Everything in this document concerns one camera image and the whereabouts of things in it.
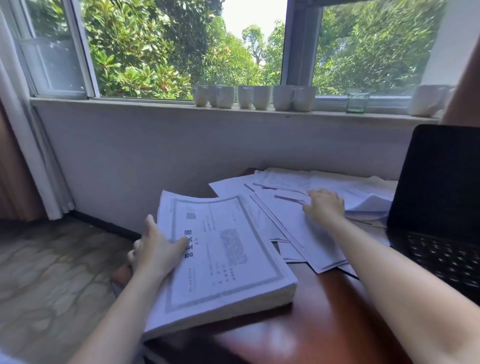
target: hand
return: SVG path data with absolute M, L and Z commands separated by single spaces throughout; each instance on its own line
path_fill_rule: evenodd
M 345 216 L 345 202 L 336 192 L 329 190 L 310 190 L 311 205 L 305 205 L 303 211 L 312 220 L 328 228 L 335 219 Z
M 135 274 L 160 285 L 163 278 L 180 263 L 190 241 L 184 236 L 175 243 L 170 243 L 155 224 L 152 215 L 147 216 L 145 225 L 146 233 L 133 244 L 128 260 Z

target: window sill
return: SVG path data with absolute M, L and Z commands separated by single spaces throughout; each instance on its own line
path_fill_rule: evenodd
M 252 121 L 261 121 L 265 118 L 278 116 L 280 118 L 292 118 L 294 121 L 318 120 L 321 122 L 333 122 L 335 124 L 362 124 L 362 125 L 378 125 L 382 127 L 408 127 L 412 128 L 419 124 L 438 124 L 439 118 L 420 118 L 410 115 L 398 114 L 347 114 L 345 112 L 335 111 L 311 111 L 311 112 L 295 112 L 295 111 L 275 111 L 273 108 L 260 111 L 255 109 L 240 109 L 237 104 L 231 109 L 218 109 L 211 107 L 199 108 L 191 104 L 178 103 L 158 103 L 158 102 L 141 102 L 130 100 L 77 100 L 77 99 L 60 99 L 60 98 L 30 98 L 32 106 L 45 105 L 69 105 L 69 104 L 85 104 L 89 106 L 117 106 L 129 108 L 156 108 L 163 110 L 185 110 L 196 111 L 202 113 L 212 113 L 218 115 L 223 113 L 225 116 L 239 116 L 241 114 L 249 114 Z

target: forearm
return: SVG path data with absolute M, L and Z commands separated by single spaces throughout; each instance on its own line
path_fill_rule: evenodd
M 131 363 L 158 286 L 156 281 L 134 275 L 69 364 Z
M 474 303 L 346 219 L 326 228 L 415 362 L 448 361 L 478 340 L 480 308 Z

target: laptop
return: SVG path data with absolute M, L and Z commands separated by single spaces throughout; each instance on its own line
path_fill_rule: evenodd
M 480 128 L 415 128 L 387 236 L 394 249 L 480 304 Z

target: thick paper stack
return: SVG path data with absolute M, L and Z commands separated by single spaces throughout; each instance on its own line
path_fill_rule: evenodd
M 297 280 L 253 223 L 252 206 L 248 196 L 162 193 L 159 228 L 191 243 L 160 289 L 143 340 L 292 302 Z
M 347 218 L 389 244 L 383 228 L 396 184 L 378 177 L 269 168 L 210 186 L 220 197 L 249 194 L 255 202 L 254 223 L 271 241 L 278 242 L 284 260 L 307 261 L 315 272 L 321 273 L 346 264 L 346 260 L 328 234 L 303 213 L 302 205 L 310 203 L 307 191 L 336 191 L 345 200 Z

